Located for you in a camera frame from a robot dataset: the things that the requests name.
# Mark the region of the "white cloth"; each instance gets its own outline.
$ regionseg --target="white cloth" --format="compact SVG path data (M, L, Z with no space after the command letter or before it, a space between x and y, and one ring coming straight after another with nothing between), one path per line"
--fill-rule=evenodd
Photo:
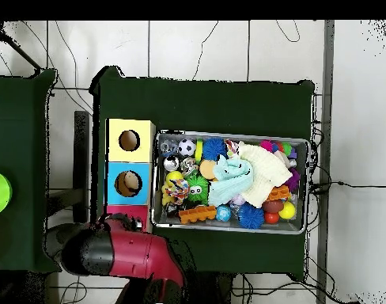
M292 177L292 173L271 152L261 146L246 145L242 141L239 146L240 158L251 163L253 168L253 184L241 195L254 207L261 207L273 187L279 187Z

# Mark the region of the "blue box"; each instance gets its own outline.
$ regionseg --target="blue box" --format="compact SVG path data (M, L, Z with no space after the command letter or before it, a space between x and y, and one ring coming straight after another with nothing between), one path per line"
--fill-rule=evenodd
M151 190L151 169L150 163L108 163L108 205L146 205L149 204ZM133 171L141 178L142 187L140 191L131 197L120 195L115 189L115 179L119 174L126 171Z

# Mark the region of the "yellow ball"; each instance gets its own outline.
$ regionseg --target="yellow ball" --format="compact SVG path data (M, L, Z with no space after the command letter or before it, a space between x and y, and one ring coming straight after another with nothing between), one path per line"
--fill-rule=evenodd
M296 208L291 202L285 202L283 210L278 212L278 215L283 219L290 219L296 214Z
M168 186L172 186L170 180L181 180L184 176L180 171L171 171L168 175L166 175L166 184Z

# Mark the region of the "green fuzzy toy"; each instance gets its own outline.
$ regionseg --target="green fuzzy toy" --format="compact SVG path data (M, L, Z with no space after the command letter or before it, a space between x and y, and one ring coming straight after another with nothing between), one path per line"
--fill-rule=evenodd
M189 183L190 192L188 199L192 202L201 202L208 205L209 182L203 176L195 174L186 179Z

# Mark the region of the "yellow box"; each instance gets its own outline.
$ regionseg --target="yellow box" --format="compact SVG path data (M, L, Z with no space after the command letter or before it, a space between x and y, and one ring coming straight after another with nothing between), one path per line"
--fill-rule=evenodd
M155 125L149 120L108 119L108 160L150 163Z

